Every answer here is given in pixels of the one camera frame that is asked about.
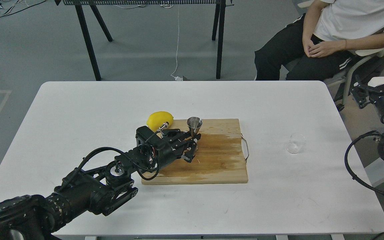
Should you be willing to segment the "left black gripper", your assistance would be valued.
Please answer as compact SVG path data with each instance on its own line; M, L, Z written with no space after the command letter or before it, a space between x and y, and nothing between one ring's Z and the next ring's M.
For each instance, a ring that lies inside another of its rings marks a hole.
M198 149L196 144L201 138L201 133L194 136L190 132L180 129L163 130L163 137L154 135L150 140L148 138L154 132L147 126L142 126L136 131L137 147L139 153L144 156L143 163L146 167L154 167L156 161L160 169L171 164L176 159L183 159L191 163L195 151Z

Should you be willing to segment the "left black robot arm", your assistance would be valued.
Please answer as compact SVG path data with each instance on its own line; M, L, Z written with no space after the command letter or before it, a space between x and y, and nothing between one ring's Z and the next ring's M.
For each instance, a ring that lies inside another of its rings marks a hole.
M137 195L133 173L146 181L177 159L190 163L198 148L198 130L136 131L137 146L128 152L100 147L62 180L48 197L24 195L0 202L0 240L56 240L54 232L89 211L108 216Z

